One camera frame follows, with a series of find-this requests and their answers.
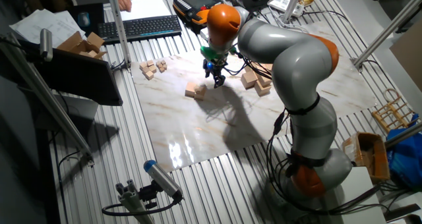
cardboard box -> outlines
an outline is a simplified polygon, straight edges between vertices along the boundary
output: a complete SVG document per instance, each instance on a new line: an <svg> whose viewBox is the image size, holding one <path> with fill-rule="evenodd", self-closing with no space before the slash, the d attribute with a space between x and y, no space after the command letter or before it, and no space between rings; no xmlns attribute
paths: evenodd
<svg viewBox="0 0 422 224"><path fill-rule="evenodd" d="M419 20L391 46L390 50L422 91L421 42L422 20Z"/></svg>
<svg viewBox="0 0 422 224"><path fill-rule="evenodd" d="M343 151L358 167L366 167L373 184L390 179L387 152L381 136L357 132L343 142Z"/></svg>
<svg viewBox="0 0 422 224"><path fill-rule="evenodd" d="M66 41L61 43L57 49L95 59L102 59L103 55L106 54L106 52L100 51L100 47L103 43L104 40L93 32L86 40L82 39L80 32L76 32Z"/></svg>

white document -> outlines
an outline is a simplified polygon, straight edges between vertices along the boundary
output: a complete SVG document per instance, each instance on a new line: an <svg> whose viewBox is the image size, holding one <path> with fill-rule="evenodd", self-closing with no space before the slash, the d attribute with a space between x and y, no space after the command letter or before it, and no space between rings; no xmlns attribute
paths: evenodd
<svg viewBox="0 0 422 224"><path fill-rule="evenodd" d="M121 11L120 14L122 20L171 15L162 0L132 0L132 11Z"/></svg>
<svg viewBox="0 0 422 224"><path fill-rule="evenodd" d="M59 46L80 30L79 27L78 29L73 28L70 24L60 20L48 10L37 10L10 27L31 43L40 43L40 32L45 28L53 36L53 47Z"/></svg>
<svg viewBox="0 0 422 224"><path fill-rule="evenodd" d="M72 15L68 11L63 11L60 13L54 14L57 19L62 20L63 22L66 22L70 27L78 30L80 32L81 36L85 35L85 31L81 30L78 23L73 19Z"/></svg>

computer monitor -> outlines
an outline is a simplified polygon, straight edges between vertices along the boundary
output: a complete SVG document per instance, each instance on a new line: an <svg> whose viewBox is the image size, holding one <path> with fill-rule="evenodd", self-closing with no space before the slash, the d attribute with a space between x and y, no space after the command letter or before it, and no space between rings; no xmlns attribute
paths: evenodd
<svg viewBox="0 0 422 224"><path fill-rule="evenodd" d="M19 40L27 52L40 54L40 45ZM108 62L53 49L50 62L34 62L47 85L54 90L83 96L100 105L122 105Z"/></svg>

desk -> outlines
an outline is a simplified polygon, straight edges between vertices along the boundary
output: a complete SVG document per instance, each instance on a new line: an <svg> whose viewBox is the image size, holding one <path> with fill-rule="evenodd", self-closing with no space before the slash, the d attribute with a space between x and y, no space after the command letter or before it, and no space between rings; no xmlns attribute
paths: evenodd
<svg viewBox="0 0 422 224"><path fill-rule="evenodd" d="M164 0L173 14L172 0ZM344 14L336 0L315 0L308 11L334 10ZM275 24L274 19L263 11ZM112 20L111 9L105 5L104 14L107 21ZM349 57L356 57L366 46L351 26L344 20L331 14L312 14L301 17L295 24L308 24L316 21L326 21L338 36ZM199 50L204 41L192 32L182 27L181 36L144 40L129 44L133 61L159 59L165 56ZM102 47L108 54L104 59L110 63L120 63L123 60L119 44ZM375 64L365 63L362 76L368 83L378 104L386 101L382 92L386 88L395 88L390 77ZM65 201L61 200L57 180L57 197L62 223L66 223L64 205L66 206L69 223L136 223L132 217L110 217L102 215L101 208L117 204L115 184L125 183L133 179L136 186L150 184L150 177L143 171L143 164L148 159L154 159L144 113L136 97L135 87L127 70L115 72L123 106L100 106L88 143L92 146L95 166L79 166L78 160L70 159L63 162L61 175ZM340 147L342 142L356 131L367 131L386 136L384 131L371 117L371 111L379 109L376 106L353 115L338 119L338 133L333 147ZM116 132L111 127L118 127ZM73 152L74 146L64 142L58 136L58 156L54 154L51 145L53 163ZM282 136L275 141L277 158L284 158L284 151L290 146ZM156 223L283 223L279 210L272 210L261 198L266 171L261 161L264 160L264 147L257 144L228 154L209 159L194 165L172 171L171 177L183 189L185 200L170 210L154 214ZM158 206L169 204L165 194L159 194Z"/></svg>

white marble board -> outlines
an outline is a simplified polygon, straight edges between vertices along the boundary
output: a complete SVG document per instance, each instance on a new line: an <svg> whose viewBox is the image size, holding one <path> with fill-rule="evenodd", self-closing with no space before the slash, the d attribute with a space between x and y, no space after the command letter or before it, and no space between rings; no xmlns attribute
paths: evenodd
<svg viewBox="0 0 422 224"><path fill-rule="evenodd" d="M375 97L362 76L346 57L329 26L318 22L305 26L310 34L332 40L339 48L339 64L317 90L330 100L338 117L375 105ZM245 90L240 77L224 72L226 82L214 89L212 77L205 78L199 51L164 58L167 70L147 80L133 68L136 92L146 119L157 162L172 171L238 150L271 136L273 124L284 106L274 87L259 97L254 88ZM243 61L230 56L229 69L238 70ZM185 97L188 82L204 84L203 101Z"/></svg>

